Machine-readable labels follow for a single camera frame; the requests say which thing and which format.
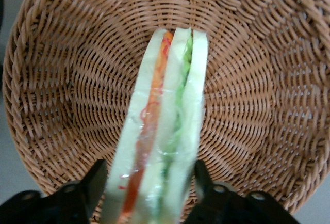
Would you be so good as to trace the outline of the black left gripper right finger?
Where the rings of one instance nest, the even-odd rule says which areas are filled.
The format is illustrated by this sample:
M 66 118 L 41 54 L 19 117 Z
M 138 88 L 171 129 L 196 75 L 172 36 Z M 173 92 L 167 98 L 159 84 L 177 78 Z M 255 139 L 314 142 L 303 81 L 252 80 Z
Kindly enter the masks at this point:
M 298 223 L 269 193 L 240 196 L 214 182 L 202 160 L 196 161 L 194 175 L 198 201 L 184 223 Z

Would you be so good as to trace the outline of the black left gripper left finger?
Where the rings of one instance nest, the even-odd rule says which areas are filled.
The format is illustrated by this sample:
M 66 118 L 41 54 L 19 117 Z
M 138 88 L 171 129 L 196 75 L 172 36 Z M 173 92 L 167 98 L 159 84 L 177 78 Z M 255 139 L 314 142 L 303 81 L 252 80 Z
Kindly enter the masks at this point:
M 1 223 L 90 223 L 106 181 L 107 162 L 98 159 L 81 180 L 47 197 L 36 190 L 15 194 L 1 204 Z

